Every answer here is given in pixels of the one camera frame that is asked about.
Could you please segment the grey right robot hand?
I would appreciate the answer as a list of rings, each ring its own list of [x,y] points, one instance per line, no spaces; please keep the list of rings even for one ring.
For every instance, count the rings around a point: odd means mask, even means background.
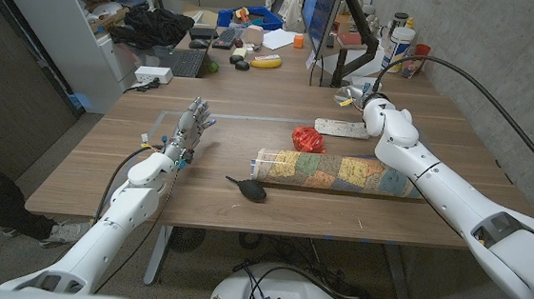
[[[352,106],[353,108],[362,111],[366,104],[366,99],[371,95],[369,90],[363,91],[361,87],[343,86],[334,93],[334,101],[340,107]]]

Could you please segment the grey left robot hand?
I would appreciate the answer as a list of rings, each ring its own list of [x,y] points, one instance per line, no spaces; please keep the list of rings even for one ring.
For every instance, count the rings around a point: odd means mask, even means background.
[[[209,116],[208,102],[200,97],[195,98],[182,113],[163,154],[175,162],[181,159],[191,161],[194,148],[199,144],[203,132],[216,123],[216,120],[209,119]]]

